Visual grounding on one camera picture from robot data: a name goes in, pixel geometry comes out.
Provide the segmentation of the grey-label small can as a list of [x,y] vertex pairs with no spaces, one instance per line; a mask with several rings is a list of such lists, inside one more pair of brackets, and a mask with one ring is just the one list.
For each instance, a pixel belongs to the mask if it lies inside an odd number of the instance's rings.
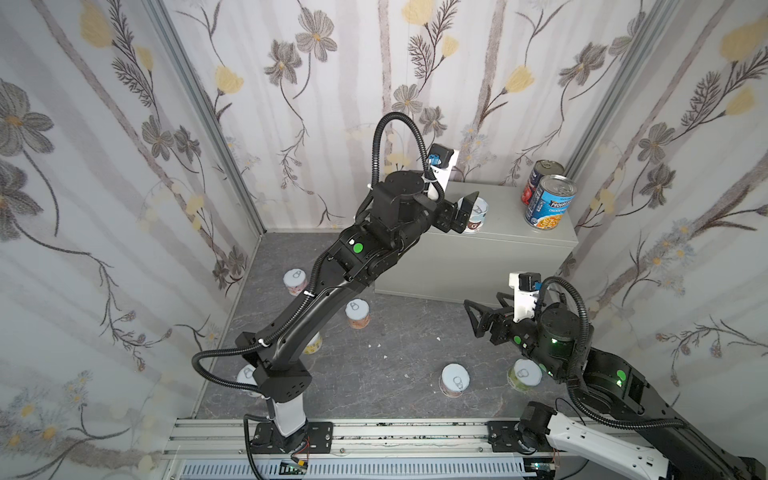
[[483,198],[478,197],[473,204],[464,232],[466,234],[479,232],[485,222],[487,212],[488,203]]

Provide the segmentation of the red and navy tall can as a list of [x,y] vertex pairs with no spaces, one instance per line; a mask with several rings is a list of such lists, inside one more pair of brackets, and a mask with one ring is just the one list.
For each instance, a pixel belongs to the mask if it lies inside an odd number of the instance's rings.
[[522,192],[521,200],[528,205],[538,187],[541,179],[548,175],[563,175],[565,167],[552,160],[538,160],[531,170],[525,188]]

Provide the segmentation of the blue soup can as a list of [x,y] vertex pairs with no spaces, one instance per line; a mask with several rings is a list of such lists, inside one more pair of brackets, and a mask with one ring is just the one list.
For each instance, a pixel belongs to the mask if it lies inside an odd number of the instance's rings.
[[543,176],[527,206],[525,220],[538,230],[556,228],[577,192],[574,181],[562,175]]

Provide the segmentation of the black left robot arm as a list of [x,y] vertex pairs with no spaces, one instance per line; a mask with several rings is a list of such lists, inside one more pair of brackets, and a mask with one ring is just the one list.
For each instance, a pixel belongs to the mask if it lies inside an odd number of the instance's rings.
[[[380,174],[381,141],[393,121],[413,135],[420,170]],[[455,151],[427,146],[414,120],[402,112],[385,114],[372,140],[372,175],[354,222],[315,260],[306,288],[271,323],[257,333],[241,334],[235,347],[205,350],[191,359],[206,381],[264,397],[269,422],[284,448],[305,438],[308,421],[303,394],[312,377],[300,356],[312,338],[354,297],[394,267],[431,228],[463,232],[478,197],[460,202],[445,197],[443,169]]]

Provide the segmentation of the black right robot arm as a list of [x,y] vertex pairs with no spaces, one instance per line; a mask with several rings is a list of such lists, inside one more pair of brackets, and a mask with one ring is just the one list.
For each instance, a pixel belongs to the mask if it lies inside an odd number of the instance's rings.
[[632,479],[764,479],[767,468],[710,440],[622,357],[592,347],[586,304],[567,280],[525,272],[500,292],[499,308],[466,300],[473,333],[494,345],[509,343],[536,372],[566,387],[579,417],[639,434],[646,446],[594,430],[579,419],[531,401],[510,428],[489,429],[493,447],[533,455],[574,453]]

